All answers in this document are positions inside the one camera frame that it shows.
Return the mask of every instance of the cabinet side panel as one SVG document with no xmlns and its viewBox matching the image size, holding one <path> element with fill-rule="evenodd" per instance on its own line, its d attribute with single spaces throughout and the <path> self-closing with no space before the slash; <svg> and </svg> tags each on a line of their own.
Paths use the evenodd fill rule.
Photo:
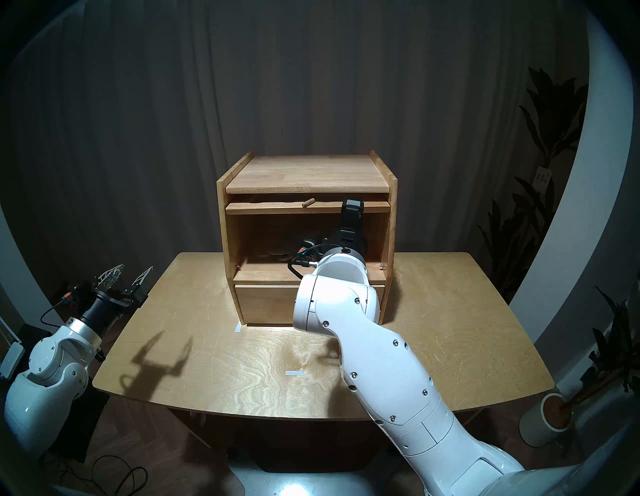
<svg viewBox="0 0 640 496">
<path fill-rule="evenodd" d="M 244 317 L 240 310 L 240 303 L 236 294 L 236 288 L 234 287 L 233 279 L 236 275 L 236 265 L 240 264 L 240 260 L 237 258 L 237 225 L 227 223 L 228 216 L 225 212 L 227 205 L 229 204 L 229 195 L 227 195 L 227 184 L 247 165 L 253 158 L 253 152 L 247 152 L 238 162 L 236 162 L 227 172 L 225 172 L 220 179 L 216 182 L 216 190 L 218 192 L 218 213 L 220 215 L 220 237 L 222 241 L 222 252 L 225 261 L 225 273 L 227 275 L 227 283 L 231 296 L 234 299 L 236 310 L 238 312 L 238 318 L 243 324 Z"/>
<path fill-rule="evenodd" d="M 382 161 L 382 159 L 375 153 L 374 150 L 369 152 L 371 161 L 376 165 L 382 176 L 387 180 L 389 184 L 389 223 L 387 226 L 387 232 L 385 234 L 385 242 L 382 249 L 381 263 L 385 268 L 386 284 L 385 292 L 380 301 L 380 324 L 383 322 L 385 311 L 387 309 L 387 302 L 389 300 L 389 293 L 391 292 L 391 281 L 393 279 L 394 272 L 394 254 L 396 252 L 396 212 L 397 212 L 397 194 L 398 194 L 398 179 L 389 170 L 389 167 Z"/>
</svg>

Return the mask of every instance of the plant pot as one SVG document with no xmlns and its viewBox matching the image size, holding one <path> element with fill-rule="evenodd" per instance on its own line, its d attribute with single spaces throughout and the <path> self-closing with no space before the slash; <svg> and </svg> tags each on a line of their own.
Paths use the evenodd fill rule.
<svg viewBox="0 0 640 496">
<path fill-rule="evenodd" d="M 520 419 L 520 436 L 529 446 L 544 446 L 569 429 L 573 412 L 560 407 L 562 395 L 547 394 Z"/>
</svg>

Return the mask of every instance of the white pot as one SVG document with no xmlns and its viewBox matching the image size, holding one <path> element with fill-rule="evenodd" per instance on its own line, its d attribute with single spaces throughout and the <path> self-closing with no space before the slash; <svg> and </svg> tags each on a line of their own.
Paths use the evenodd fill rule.
<svg viewBox="0 0 640 496">
<path fill-rule="evenodd" d="M 525 413 L 520 419 L 520 436 L 522 440 L 529 446 L 534 448 L 544 446 L 545 444 L 553 441 L 561 433 L 569 429 L 571 422 L 564 429 L 556 429 L 547 422 L 544 414 L 545 402 L 552 396 L 559 396 L 561 394 L 549 393 L 542 401 L 536 403 L 527 413 Z"/>
</svg>

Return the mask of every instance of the wooden shelf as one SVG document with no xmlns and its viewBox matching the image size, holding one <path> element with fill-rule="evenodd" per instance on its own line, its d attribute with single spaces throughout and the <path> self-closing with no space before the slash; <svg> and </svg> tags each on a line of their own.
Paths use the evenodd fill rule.
<svg viewBox="0 0 640 496">
<path fill-rule="evenodd" d="M 367 262 L 369 283 L 385 284 L 385 271 L 380 268 L 380 262 Z M 311 274 L 312 267 L 294 266 L 302 275 Z M 269 285 L 298 285 L 300 279 L 292 273 L 284 262 L 248 262 L 240 265 L 234 279 L 234 284 L 269 284 Z"/>
<path fill-rule="evenodd" d="M 226 185 L 247 193 L 388 193 L 368 155 L 254 157 Z"/>
<path fill-rule="evenodd" d="M 302 202 L 232 202 L 225 211 L 229 215 L 247 214 L 339 214 L 342 202 L 315 202 L 303 207 Z M 364 202 L 365 213 L 389 212 L 389 202 Z"/>
</svg>

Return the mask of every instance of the cabinet top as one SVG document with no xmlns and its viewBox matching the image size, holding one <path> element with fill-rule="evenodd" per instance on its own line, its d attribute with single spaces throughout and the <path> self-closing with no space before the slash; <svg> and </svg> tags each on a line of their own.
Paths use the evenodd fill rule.
<svg viewBox="0 0 640 496">
<path fill-rule="evenodd" d="M 368 155 L 254 157 L 227 184 L 245 193 L 388 193 L 389 184 Z"/>
</svg>

